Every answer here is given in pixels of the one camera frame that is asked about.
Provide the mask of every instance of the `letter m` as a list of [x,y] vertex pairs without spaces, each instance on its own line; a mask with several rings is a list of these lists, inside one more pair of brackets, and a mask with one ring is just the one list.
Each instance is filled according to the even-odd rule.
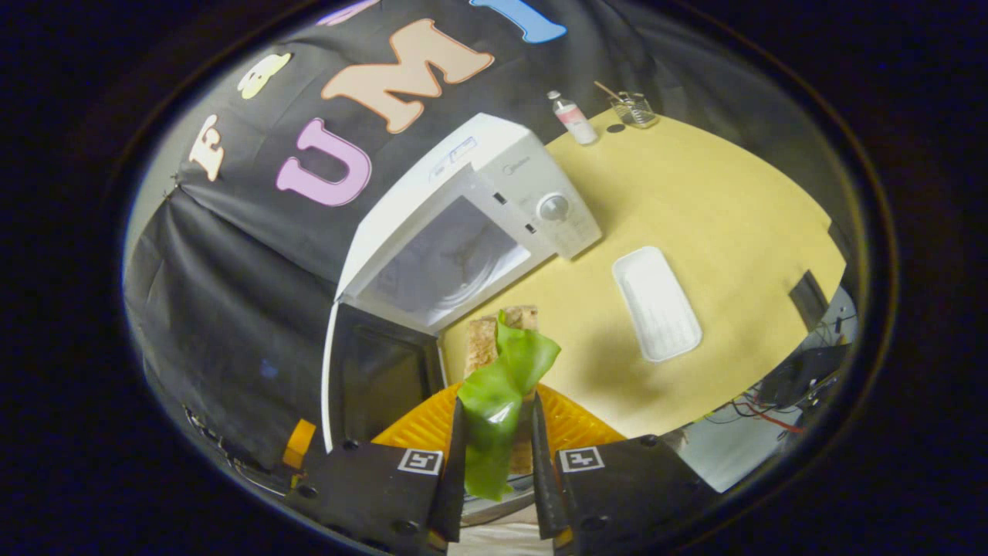
[[415,122],[425,106],[402,102],[391,93],[438,98],[443,94],[429,64],[443,72],[447,83],[461,83],[494,62],[494,56],[476,52],[454,41],[423,19],[394,32],[390,38],[398,63],[351,65],[322,88],[322,98],[348,97],[387,120],[387,130],[400,134]]

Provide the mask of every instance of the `red wire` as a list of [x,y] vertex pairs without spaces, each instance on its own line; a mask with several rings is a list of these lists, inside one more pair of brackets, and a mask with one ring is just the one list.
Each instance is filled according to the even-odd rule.
[[[748,402],[741,402],[741,405],[742,406],[748,406],[748,409],[751,410],[753,413],[757,413],[758,412],[758,410],[756,410],[755,408],[751,407],[751,404],[749,404]],[[768,422],[773,422],[773,423],[777,424],[778,426],[781,426],[785,430],[788,430],[789,432],[795,432],[796,434],[799,434],[799,433],[801,433],[801,432],[804,431],[804,429],[801,426],[792,426],[791,424],[784,423],[784,422],[778,420],[777,418],[771,418],[771,417],[769,417],[767,415],[764,415],[764,414],[759,415],[759,416],[754,416],[754,417],[756,417],[756,418],[763,418],[764,420],[766,420]]]

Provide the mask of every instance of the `blue letter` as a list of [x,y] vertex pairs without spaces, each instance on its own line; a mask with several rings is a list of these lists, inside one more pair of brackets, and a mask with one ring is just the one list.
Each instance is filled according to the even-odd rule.
[[487,6],[511,20],[525,32],[526,43],[548,43],[566,35],[566,28],[556,25],[522,0],[470,0],[471,6]]

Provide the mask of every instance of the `microwave dial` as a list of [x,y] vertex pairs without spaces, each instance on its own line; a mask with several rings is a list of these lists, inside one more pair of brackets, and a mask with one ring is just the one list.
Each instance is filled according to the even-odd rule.
[[557,193],[546,195],[538,203],[538,217],[553,222],[564,222],[569,214],[569,201]]

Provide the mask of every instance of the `wooden table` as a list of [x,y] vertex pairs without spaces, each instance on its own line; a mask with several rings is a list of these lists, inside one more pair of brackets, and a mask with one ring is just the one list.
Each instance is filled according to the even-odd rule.
[[[559,257],[478,307],[441,336],[450,383],[462,379],[466,322],[538,305],[539,329],[562,346],[542,382],[622,434],[662,434],[701,418],[762,379],[806,337],[788,292],[812,270],[828,301],[845,261],[830,217],[798,185],[733,143],[663,117],[625,128],[607,111],[600,140],[570,134],[547,148],[580,191],[604,238]],[[641,356],[611,272],[644,245],[662,250],[703,340],[662,363]]]

